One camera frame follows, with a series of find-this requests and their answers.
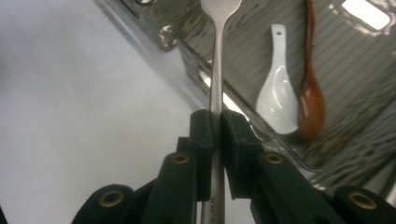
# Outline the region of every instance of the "white ceramic spoon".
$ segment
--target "white ceramic spoon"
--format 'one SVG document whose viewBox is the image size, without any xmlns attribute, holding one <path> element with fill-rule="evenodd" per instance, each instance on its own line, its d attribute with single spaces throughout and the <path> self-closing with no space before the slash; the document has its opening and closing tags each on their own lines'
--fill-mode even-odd
<svg viewBox="0 0 396 224">
<path fill-rule="evenodd" d="M 286 28 L 271 25 L 274 52 L 270 72 L 256 104 L 256 111 L 280 134 L 297 130 L 298 103 L 286 69 Z"/>
</svg>

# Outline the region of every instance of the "white surface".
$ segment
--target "white surface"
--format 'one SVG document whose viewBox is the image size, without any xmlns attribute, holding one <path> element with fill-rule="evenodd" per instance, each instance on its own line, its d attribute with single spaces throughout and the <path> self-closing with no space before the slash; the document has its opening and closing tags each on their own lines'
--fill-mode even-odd
<svg viewBox="0 0 396 224">
<path fill-rule="evenodd" d="M 207 107 L 177 50 L 120 32 L 101 4 L 0 2 L 0 204 L 10 224 L 70 223 L 97 189 L 140 188 Z M 248 201 L 226 223 L 253 223 Z"/>
<path fill-rule="evenodd" d="M 257 99 L 256 110 L 277 133 L 292 133 L 297 130 L 298 103 L 286 64 L 286 28 L 273 24 L 271 34 L 272 64 Z"/>
</svg>

